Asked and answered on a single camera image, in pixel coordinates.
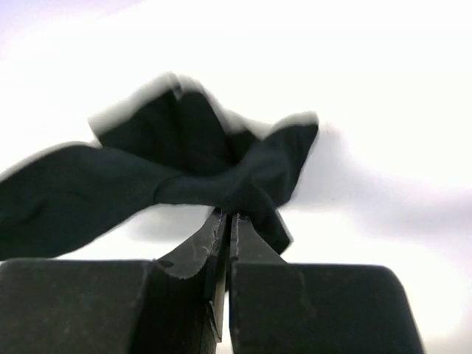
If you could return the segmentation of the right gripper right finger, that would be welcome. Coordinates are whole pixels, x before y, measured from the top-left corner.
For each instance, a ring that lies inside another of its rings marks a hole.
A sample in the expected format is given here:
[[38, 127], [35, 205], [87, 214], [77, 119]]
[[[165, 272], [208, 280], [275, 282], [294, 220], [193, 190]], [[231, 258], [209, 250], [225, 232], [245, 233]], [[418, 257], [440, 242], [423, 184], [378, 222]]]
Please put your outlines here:
[[387, 267], [287, 263], [234, 215], [229, 278], [235, 353], [423, 352], [406, 292]]

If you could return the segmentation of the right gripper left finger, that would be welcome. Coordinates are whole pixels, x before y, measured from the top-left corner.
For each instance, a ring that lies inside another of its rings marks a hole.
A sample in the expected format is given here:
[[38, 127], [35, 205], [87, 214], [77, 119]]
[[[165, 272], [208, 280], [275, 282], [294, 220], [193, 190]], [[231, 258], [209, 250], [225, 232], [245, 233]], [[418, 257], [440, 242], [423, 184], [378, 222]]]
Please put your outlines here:
[[1, 265], [3, 353], [213, 353], [222, 337], [226, 217], [157, 260]]

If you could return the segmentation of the black t-shirt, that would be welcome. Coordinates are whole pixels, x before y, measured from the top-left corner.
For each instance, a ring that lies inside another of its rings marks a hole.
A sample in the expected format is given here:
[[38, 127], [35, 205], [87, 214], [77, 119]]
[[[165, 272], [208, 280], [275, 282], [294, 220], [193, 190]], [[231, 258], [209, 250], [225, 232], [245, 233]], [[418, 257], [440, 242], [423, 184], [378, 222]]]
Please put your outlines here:
[[98, 146], [57, 147], [1, 180], [1, 258], [75, 251], [157, 204], [248, 215], [277, 253], [291, 239], [277, 215], [319, 132], [294, 114], [258, 136], [195, 83], [159, 79], [128, 117], [94, 123]]

